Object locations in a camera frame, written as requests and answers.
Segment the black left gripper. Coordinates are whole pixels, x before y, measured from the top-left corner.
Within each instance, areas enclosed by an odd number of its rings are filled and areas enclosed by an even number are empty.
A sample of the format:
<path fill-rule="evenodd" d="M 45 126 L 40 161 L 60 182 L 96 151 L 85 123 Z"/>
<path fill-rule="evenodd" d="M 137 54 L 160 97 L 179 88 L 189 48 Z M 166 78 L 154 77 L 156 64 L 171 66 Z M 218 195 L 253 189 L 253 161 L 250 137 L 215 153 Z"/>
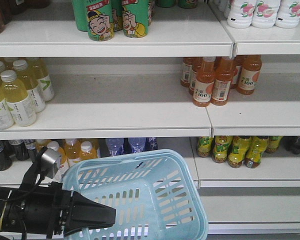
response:
<path fill-rule="evenodd" d="M 49 185 L 52 191 L 51 212 L 49 214 L 46 237 L 64 236 L 80 232 L 87 228 L 103 229 L 112 227 L 116 222 L 116 209 L 96 203 L 78 192 L 62 189 L 62 183 L 53 181 Z"/>

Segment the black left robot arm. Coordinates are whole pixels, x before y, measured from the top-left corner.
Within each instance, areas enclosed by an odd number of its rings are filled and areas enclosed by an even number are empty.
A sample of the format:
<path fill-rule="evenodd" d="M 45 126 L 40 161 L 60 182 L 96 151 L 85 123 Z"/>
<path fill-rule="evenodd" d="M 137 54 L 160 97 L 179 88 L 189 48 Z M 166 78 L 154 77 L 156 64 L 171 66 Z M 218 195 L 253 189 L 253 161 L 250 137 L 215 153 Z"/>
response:
<path fill-rule="evenodd" d="M 65 237 L 84 228 L 102 229 L 115 224 L 116 210 L 96 203 L 61 183 L 35 190 L 0 186 L 0 232 Z"/>

